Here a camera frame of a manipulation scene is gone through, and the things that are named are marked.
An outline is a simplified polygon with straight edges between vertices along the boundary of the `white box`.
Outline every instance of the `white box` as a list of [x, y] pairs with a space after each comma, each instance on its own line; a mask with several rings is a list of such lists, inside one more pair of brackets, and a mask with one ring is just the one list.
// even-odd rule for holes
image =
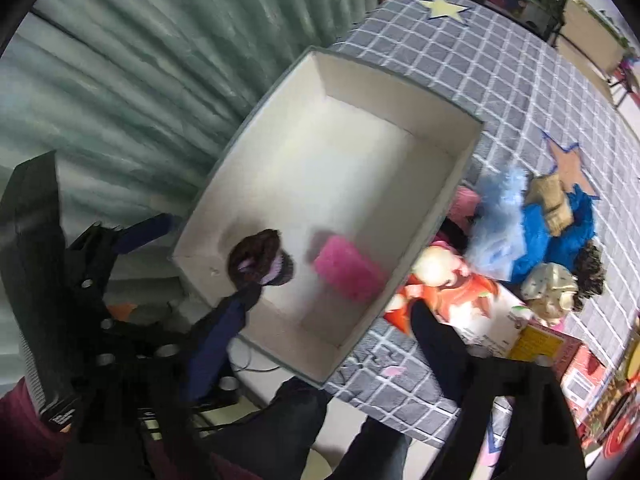
[[[477, 118], [407, 78], [311, 48], [240, 127], [174, 262], [215, 306], [235, 291], [225, 271], [230, 250], [277, 229], [294, 277], [264, 289], [241, 336], [323, 384], [437, 231], [481, 130]], [[334, 233], [388, 272], [371, 304], [341, 297], [313, 270]]]
[[533, 314], [510, 291], [498, 285], [498, 294], [487, 298], [491, 317], [473, 312], [471, 302], [450, 309], [449, 324], [467, 345], [482, 345], [498, 357], [507, 357]]

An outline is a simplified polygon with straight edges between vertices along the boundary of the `green curtain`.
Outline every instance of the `green curtain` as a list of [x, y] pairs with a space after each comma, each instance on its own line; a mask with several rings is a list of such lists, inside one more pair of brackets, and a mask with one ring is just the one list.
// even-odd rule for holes
[[[0, 59], [0, 190], [17, 164], [56, 149], [68, 236], [96, 220], [183, 216], [284, 69], [377, 3], [38, 0]], [[136, 272], [164, 276], [158, 259]], [[1, 298], [0, 341], [2, 389], [22, 372]]]

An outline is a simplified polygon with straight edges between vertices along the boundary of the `red sleeve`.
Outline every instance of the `red sleeve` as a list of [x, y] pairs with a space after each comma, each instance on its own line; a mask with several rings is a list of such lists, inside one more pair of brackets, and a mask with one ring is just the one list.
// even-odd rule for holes
[[0, 468], [4, 478], [44, 480], [60, 468], [66, 435], [40, 422], [24, 383], [0, 399]]

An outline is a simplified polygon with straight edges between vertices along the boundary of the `person's leg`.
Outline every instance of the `person's leg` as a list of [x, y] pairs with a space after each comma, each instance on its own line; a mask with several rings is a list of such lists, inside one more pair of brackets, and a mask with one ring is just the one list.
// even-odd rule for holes
[[286, 381], [270, 405], [206, 437], [211, 452], [262, 480], [300, 480], [331, 396], [298, 378]]
[[367, 417], [327, 480], [402, 480], [411, 438]]

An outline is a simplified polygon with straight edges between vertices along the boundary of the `grid tablecloth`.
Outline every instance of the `grid tablecloth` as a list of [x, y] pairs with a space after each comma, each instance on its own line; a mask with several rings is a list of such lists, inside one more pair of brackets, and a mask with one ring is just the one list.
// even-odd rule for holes
[[[542, 130], [564, 147], [579, 142], [603, 245], [606, 292], [586, 302], [566, 331], [582, 339], [609, 370], [622, 354], [640, 296], [640, 150], [622, 118], [551, 46], [469, 0], [460, 16], [429, 19], [414, 0], [387, 0], [334, 50], [385, 66], [452, 99], [485, 121], [465, 183], [514, 162], [534, 174], [553, 167]], [[389, 365], [406, 371], [386, 378]], [[417, 344], [379, 318], [331, 377], [326, 389], [403, 433], [441, 447], [456, 417], [440, 395]], [[509, 420], [494, 405], [495, 443]]]

